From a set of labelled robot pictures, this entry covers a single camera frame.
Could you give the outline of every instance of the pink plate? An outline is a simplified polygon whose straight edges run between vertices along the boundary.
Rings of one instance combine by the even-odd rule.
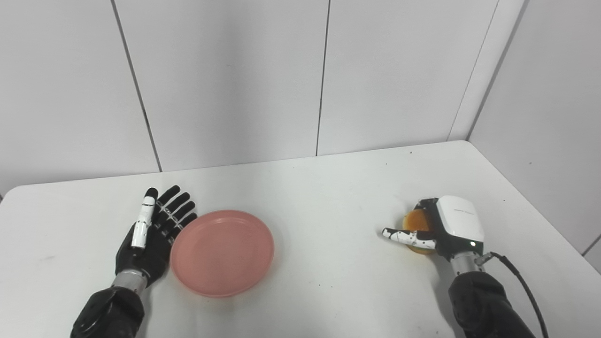
[[[188,224],[173,243],[171,269],[191,291],[222,298],[257,284],[273,259],[273,237],[257,217],[220,210]]]

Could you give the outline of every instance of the table surface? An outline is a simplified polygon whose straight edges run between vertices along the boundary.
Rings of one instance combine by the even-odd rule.
[[[423,197],[474,202],[485,250],[530,285],[551,337],[597,337],[601,275],[472,145],[368,152],[20,186],[0,204],[0,336],[69,335],[87,298],[108,287],[114,255],[149,186],[179,184],[203,214],[239,209],[271,229],[267,276],[231,298],[186,291],[170,271],[143,294],[138,337],[463,337],[450,264],[381,237]],[[515,277],[487,271],[540,336]]]

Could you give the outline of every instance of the black finger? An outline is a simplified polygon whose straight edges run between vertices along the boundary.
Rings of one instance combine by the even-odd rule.
[[[183,194],[176,197],[175,200],[173,200],[173,202],[169,203],[169,205],[166,207],[166,209],[168,212],[174,212],[175,210],[177,210],[177,208],[182,206],[182,204],[184,204],[189,199],[190,199],[190,194],[188,194],[187,192],[184,192]]]
[[[173,241],[175,240],[177,235],[179,235],[180,232],[182,232],[182,229],[186,225],[188,225],[190,222],[195,220],[197,217],[198,216],[196,215],[196,213],[192,212],[190,215],[186,216],[183,220],[181,220],[179,223],[177,223],[175,225],[175,227],[173,228],[173,230],[171,230],[169,232],[169,236],[167,237],[167,240],[169,240],[169,243],[173,244]]]
[[[194,207],[196,206],[196,204],[194,204],[194,202],[189,201],[188,203],[184,204],[180,209],[178,209],[174,214],[173,217],[176,220],[179,220],[180,218],[183,218],[184,216],[186,216],[186,214],[190,211],[192,211],[192,209],[194,209]]]
[[[180,225],[183,228],[197,218],[198,218],[198,216],[196,215],[196,213],[192,212],[190,215],[186,216],[183,220],[180,221]]]
[[[177,195],[182,189],[180,189],[180,186],[178,186],[177,184],[170,187],[169,189],[167,189],[167,191],[165,191],[164,194],[162,194],[159,197],[159,201],[162,205],[167,204],[167,202],[169,202],[170,199],[172,199],[175,195]]]
[[[184,204],[189,199],[190,194],[188,194],[187,192],[184,192],[183,194],[176,197],[171,203],[169,203],[167,207],[161,209],[160,212],[156,214],[153,220],[154,224],[162,231],[170,231],[175,225],[175,222],[172,222],[173,224],[167,224],[167,222],[171,220],[172,216],[175,217],[173,212],[176,211],[180,206],[182,206],[182,204]],[[181,214],[181,217],[185,216],[188,213],[188,211]]]
[[[154,200],[156,200],[156,197],[158,195],[159,195],[159,191],[156,188],[149,188],[148,190],[146,190],[146,195],[144,195],[144,197],[150,196],[150,197],[154,198]]]

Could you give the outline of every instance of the metal cylinder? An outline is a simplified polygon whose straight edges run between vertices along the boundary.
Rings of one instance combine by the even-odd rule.
[[[113,281],[111,286],[125,287],[140,295],[142,291],[146,288],[147,284],[148,280],[144,275],[142,275],[141,271],[134,269],[126,269],[119,272],[115,276],[115,280]]]
[[[451,257],[451,266],[455,275],[464,274],[470,271],[484,271],[482,266],[476,264],[476,259],[480,255],[473,251],[464,251],[462,253],[455,254]]]

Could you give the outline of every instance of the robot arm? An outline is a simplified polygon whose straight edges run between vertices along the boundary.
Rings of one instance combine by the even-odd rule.
[[[448,291],[449,297],[455,319],[465,336],[534,338],[511,307],[503,285],[484,271],[483,264],[492,256],[498,256],[505,264],[504,260],[507,259],[495,253],[483,255],[484,232],[474,205],[459,197],[444,196],[421,200],[415,209],[425,213],[428,231],[408,232],[385,228],[382,234],[403,244],[434,248],[438,255],[450,262],[454,280]],[[515,267],[512,272],[522,281],[530,297],[531,292]],[[541,320],[543,335],[547,337],[534,297],[530,299]]]
[[[155,206],[158,192],[147,191],[140,217],[117,252],[115,280],[89,298],[73,324],[71,338],[136,336],[144,318],[140,294],[163,276],[175,237],[197,217],[187,215],[195,207],[190,195],[185,192],[176,197],[179,192],[179,186],[171,187]]]

